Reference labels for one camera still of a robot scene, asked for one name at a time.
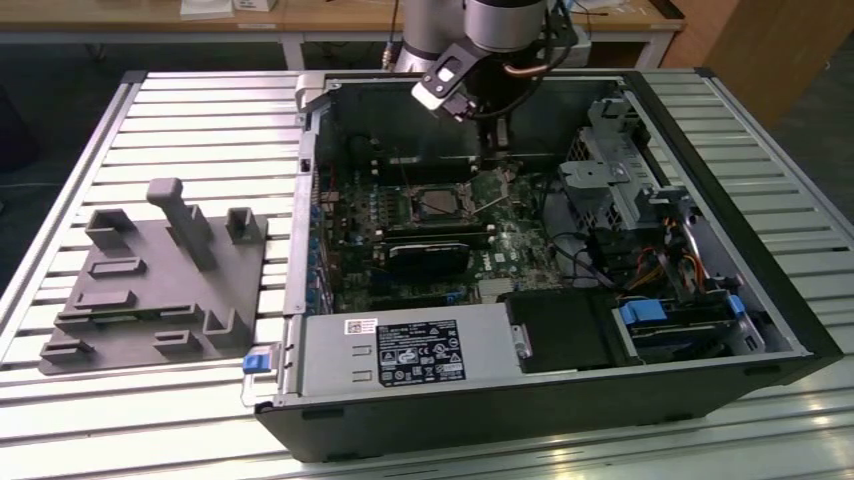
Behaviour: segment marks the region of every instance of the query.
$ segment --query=black side panel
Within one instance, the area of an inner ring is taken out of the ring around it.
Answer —
[[[753,365],[748,372],[731,365],[310,408],[261,404],[256,418],[302,462],[365,458],[701,417],[809,361]]]
[[[811,371],[829,365],[841,358],[841,350],[839,350],[805,300],[776,264],[776,260],[773,260],[756,232],[732,203],[732,199],[723,190],[711,170],[708,170],[705,162],[696,153],[643,76],[637,72],[627,72],[624,79],[643,110],[649,115],[653,127],[664,137],[664,142],[673,152],[689,181],[699,190],[709,213],[720,222],[785,323],[805,349],[820,358],[811,366]]]

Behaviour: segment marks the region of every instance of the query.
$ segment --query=metal bracket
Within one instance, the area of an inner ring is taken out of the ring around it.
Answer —
[[[310,110],[312,102],[325,93],[325,73],[308,72],[296,77],[296,87],[293,88],[293,98],[296,100],[296,110],[305,113]]]

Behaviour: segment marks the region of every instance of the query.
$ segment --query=blue latch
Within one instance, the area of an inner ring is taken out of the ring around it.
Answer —
[[[729,304],[729,308],[732,309],[732,314],[735,314],[735,317],[740,317],[747,312],[744,303],[741,302],[741,299],[737,295],[729,295],[728,297],[725,297],[725,302]]]
[[[623,323],[631,325],[635,322],[660,322],[667,320],[664,307],[657,300],[631,300],[619,307],[619,315]]]
[[[265,373],[269,371],[269,353],[250,353],[242,357],[242,373]]]

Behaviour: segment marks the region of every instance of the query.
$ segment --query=black cable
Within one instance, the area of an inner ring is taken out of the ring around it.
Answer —
[[[565,5],[563,4],[561,1],[557,1],[556,3],[556,7],[560,10],[560,14],[563,15],[563,19],[565,21],[565,25],[572,25],[572,18],[569,17],[569,10],[565,8]],[[548,11],[545,11],[545,18],[543,20],[544,25],[545,25],[545,50],[549,51],[551,50],[551,23],[548,20]],[[500,108],[498,110],[494,110],[493,112],[489,113],[470,113],[468,115],[468,118],[470,120],[489,120],[492,118],[497,118],[501,117],[504,115],[506,115],[509,112],[512,112],[516,107],[518,105],[521,105],[528,98],[530,98],[530,95],[533,95],[533,93],[536,92],[536,89],[539,88],[539,86],[543,83],[543,79],[545,78],[545,74],[555,69],[555,67],[557,65],[560,65],[565,58],[569,55],[569,50],[572,48],[572,35],[567,34],[567,42],[565,42],[565,46],[563,48],[563,51],[560,52],[560,55],[557,55],[557,58],[553,59],[548,59],[548,65],[545,67],[545,71],[543,72],[541,75],[539,75],[532,81],[530,81],[530,85],[528,86],[528,88],[524,90],[524,92],[521,93],[521,95],[518,95],[518,97],[509,102],[504,108]]]
[[[580,3],[576,2],[576,3],[573,3],[573,5],[577,5],[584,10],[583,15],[585,15],[585,18],[587,18],[587,35],[589,35],[589,47],[592,48],[592,24],[589,23],[589,17],[593,16],[593,15],[600,16],[600,17],[605,17],[607,13],[589,13],[589,10],[587,10],[587,7],[583,6]]]
[[[390,25],[388,26],[388,45],[394,41],[394,23],[397,23],[397,7],[400,7],[400,0],[394,0],[394,9],[390,13]]]

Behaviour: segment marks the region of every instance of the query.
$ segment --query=warning label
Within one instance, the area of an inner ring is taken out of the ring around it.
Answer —
[[[376,346],[382,387],[465,379],[456,320],[377,325]]]

